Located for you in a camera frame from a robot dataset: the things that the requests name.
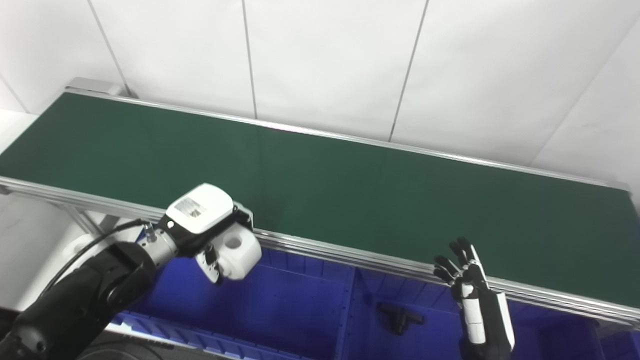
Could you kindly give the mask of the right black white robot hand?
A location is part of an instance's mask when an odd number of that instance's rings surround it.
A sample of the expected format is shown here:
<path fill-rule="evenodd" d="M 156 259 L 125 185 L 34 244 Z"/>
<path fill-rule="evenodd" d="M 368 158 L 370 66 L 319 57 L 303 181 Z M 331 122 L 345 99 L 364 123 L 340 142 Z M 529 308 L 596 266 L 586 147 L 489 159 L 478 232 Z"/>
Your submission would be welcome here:
<path fill-rule="evenodd" d="M 510 360 L 515 333 L 506 294 L 490 287 L 477 250 L 466 237 L 450 242 L 449 248 L 459 264 L 437 255 L 433 274 L 448 285 L 459 306 L 462 359 Z"/>

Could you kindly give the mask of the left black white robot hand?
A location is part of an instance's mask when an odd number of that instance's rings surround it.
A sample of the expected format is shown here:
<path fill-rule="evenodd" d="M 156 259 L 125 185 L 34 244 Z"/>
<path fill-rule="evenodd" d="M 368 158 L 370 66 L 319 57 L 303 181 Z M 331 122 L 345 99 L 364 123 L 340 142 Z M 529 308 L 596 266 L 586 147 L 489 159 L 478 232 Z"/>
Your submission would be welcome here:
<path fill-rule="evenodd" d="M 157 267 L 192 258 L 214 284 L 244 280 L 262 257 L 253 212 L 210 183 L 172 202 L 153 234 L 146 251 Z"/>

